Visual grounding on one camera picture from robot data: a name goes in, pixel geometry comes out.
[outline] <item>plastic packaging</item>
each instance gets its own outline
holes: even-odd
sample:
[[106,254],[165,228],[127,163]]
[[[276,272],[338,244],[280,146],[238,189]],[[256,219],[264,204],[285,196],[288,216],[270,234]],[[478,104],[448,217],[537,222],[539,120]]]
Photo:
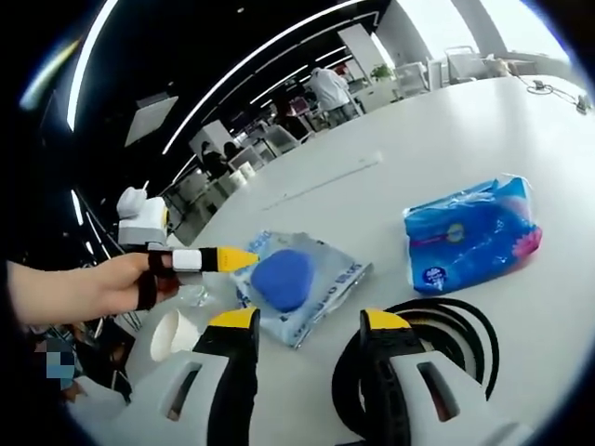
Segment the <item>plastic packaging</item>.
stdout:
[[243,307],[253,305],[260,308],[261,327],[289,347],[298,348],[314,324],[347,299],[353,286],[370,271],[372,265],[358,262],[303,232],[285,234],[263,231],[246,248],[261,259],[284,249],[306,253],[314,264],[308,297],[298,309],[281,312],[267,303],[250,280],[256,265],[235,271],[231,278],[236,284],[240,304]]
[[406,209],[414,289],[448,293],[519,267],[541,243],[529,191],[523,178],[503,177]]

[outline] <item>blue tissue package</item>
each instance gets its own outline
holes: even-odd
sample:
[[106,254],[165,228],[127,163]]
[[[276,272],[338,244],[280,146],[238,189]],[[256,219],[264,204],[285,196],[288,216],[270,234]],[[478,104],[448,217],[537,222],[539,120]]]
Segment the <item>blue tissue package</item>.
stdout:
[[[261,260],[231,274],[240,306],[258,307],[263,331],[291,348],[298,348],[318,321],[345,302],[372,268],[304,232],[265,230],[246,250]],[[287,285],[296,287],[291,295]],[[282,292],[273,296],[275,288]]]
[[404,212],[411,283],[439,295],[519,267],[541,243],[528,185],[495,179]]
[[258,263],[250,281],[273,308],[286,313],[306,301],[313,275],[310,256],[294,249],[282,249]]

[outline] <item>black cable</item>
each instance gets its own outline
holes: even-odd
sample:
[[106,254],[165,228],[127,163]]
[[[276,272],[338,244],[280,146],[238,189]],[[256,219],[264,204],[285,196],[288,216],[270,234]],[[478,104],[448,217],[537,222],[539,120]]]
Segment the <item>black cable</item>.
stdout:
[[[492,349],[492,370],[485,386],[485,395],[489,399],[496,385],[500,353],[496,331],[489,320],[477,308],[456,299],[433,297],[404,302],[387,308],[385,311],[397,313],[409,321],[420,339],[432,343],[456,365],[466,370],[463,352],[455,339],[445,330],[428,325],[424,320],[436,321],[459,333],[469,345],[475,360],[474,378],[481,384],[484,380],[485,361],[482,341],[473,326],[465,317],[449,307],[461,308],[473,315],[487,332]],[[365,412],[360,399],[361,362],[360,334],[356,333],[337,361],[332,381],[333,403],[343,424],[351,431],[365,438]]]

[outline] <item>blue sponge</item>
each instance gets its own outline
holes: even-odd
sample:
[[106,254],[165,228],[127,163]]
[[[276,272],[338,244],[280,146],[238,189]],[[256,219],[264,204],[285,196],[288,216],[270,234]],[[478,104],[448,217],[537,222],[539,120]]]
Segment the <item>blue sponge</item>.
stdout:
[[283,313],[302,306],[308,297],[314,265],[310,256],[283,249],[262,260],[250,281],[269,304]]

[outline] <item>white table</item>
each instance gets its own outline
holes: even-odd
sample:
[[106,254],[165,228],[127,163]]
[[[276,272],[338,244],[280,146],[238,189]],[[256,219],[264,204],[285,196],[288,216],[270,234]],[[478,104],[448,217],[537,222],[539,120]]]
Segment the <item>white table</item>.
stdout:
[[[263,229],[307,231],[376,267],[301,349],[261,335],[252,444],[356,439],[336,415],[331,376],[360,309],[415,296],[406,281],[401,212],[502,172],[534,187],[542,246],[525,269],[450,296],[476,305],[496,328],[495,406],[539,426],[562,402],[595,338],[595,118],[525,89],[518,79],[491,79],[391,104],[266,165],[211,219],[192,246],[242,246]],[[278,203],[376,151],[380,164]],[[227,278],[205,280],[234,304]]]

